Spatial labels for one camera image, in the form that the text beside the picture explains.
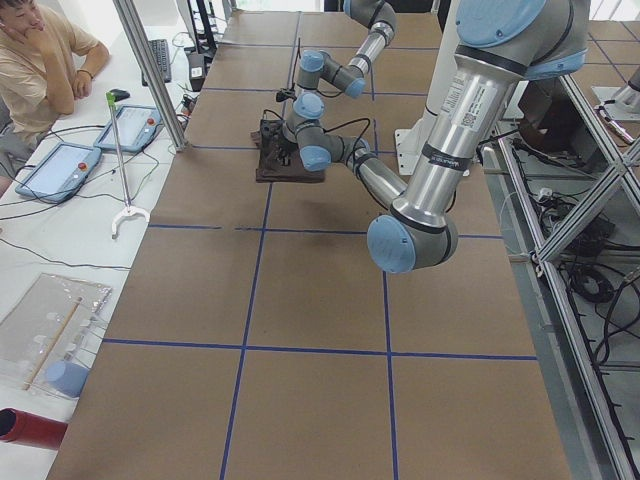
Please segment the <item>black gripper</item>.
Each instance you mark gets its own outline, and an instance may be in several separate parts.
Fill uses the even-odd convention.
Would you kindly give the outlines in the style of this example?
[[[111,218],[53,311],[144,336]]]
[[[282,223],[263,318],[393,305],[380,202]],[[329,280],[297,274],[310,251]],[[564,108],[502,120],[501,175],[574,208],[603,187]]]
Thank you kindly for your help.
[[[274,141],[277,163],[282,167],[289,167],[292,164],[292,155],[297,151],[298,145],[290,141],[282,131],[274,136]]]

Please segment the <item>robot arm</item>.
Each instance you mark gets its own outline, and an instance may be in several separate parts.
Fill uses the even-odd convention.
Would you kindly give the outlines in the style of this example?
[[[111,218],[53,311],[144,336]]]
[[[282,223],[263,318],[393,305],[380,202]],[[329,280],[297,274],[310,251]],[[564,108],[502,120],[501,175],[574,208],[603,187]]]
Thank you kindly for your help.
[[[318,92],[322,82],[336,93],[358,98],[366,89],[374,61],[390,46],[397,30],[394,7],[388,1],[343,1],[346,16],[366,30],[350,57],[335,57],[326,49],[305,49],[294,79],[297,93]]]
[[[505,110],[522,80],[559,77],[586,58],[589,4],[585,1],[463,1],[455,27],[456,70],[435,124],[409,180],[400,179],[359,137],[329,134],[320,81],[359,96],[372,62],[391,43],[396,14],[385,1],[347,1],[345,13],[368,30],[347,65],[307,50],[299,63],[296,96],[281,127],[284,145],[297,149],[310,172],[347,166],[385,208],[367,231],[372,260],[383,271],[406,273],[448,260],[457,231],[447,207],[477,146]]]

